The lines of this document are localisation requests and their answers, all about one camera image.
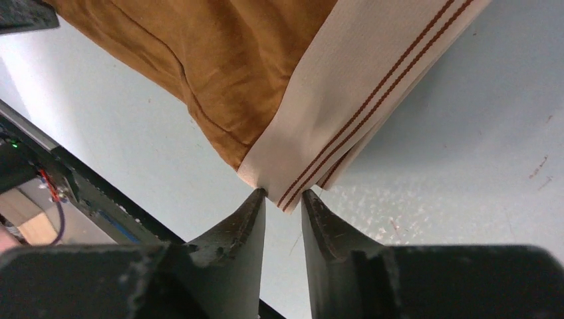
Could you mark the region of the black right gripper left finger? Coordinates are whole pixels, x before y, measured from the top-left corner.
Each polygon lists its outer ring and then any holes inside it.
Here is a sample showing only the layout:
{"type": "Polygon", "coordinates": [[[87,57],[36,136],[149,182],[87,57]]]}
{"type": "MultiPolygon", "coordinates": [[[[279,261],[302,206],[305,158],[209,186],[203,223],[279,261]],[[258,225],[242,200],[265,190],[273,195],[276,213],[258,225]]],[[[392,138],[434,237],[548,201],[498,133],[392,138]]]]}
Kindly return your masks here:
{"type": "Polygon", "coordinates": [[[257,318],[265,240],[264,189],[183,245],[170,245],[167,271],[207,318],[257,318]]]}

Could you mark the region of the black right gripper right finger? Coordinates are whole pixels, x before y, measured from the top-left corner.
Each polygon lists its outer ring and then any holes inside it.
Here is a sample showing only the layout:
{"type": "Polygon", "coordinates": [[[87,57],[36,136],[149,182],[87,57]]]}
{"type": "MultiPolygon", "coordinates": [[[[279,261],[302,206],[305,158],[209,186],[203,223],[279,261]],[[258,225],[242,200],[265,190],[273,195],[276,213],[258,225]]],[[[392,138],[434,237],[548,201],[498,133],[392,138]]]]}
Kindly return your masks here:
{"type": "Polygon", "coordinates": [[[314,318],[396,318],[394,251],[333,213],[312,190],[301,195],[314,318]]]}

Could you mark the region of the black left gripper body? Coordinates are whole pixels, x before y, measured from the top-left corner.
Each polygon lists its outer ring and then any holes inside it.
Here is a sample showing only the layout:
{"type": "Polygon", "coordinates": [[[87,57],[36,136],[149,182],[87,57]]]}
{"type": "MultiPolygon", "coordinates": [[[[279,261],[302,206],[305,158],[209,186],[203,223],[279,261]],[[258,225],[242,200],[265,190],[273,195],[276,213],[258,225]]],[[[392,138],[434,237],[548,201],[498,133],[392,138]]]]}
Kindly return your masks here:
{"type": "Polygon", "coordinates": [[[52,6],[36,0],[1,0],[1,35],[56,29],[60,26],[52,6]]]}

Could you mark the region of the orange-brown underwear with cream waistband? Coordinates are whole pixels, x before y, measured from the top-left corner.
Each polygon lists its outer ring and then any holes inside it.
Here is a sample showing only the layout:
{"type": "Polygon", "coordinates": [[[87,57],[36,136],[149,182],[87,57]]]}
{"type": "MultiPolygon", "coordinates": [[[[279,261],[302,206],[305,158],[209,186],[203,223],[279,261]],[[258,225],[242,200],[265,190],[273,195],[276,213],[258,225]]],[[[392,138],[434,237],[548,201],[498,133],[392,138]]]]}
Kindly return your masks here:
{"type": "Polygon", "coordinates": [[[292,212],[328,189],[487,1],[52,1],[184,102],[221,158],[292,212]]]}

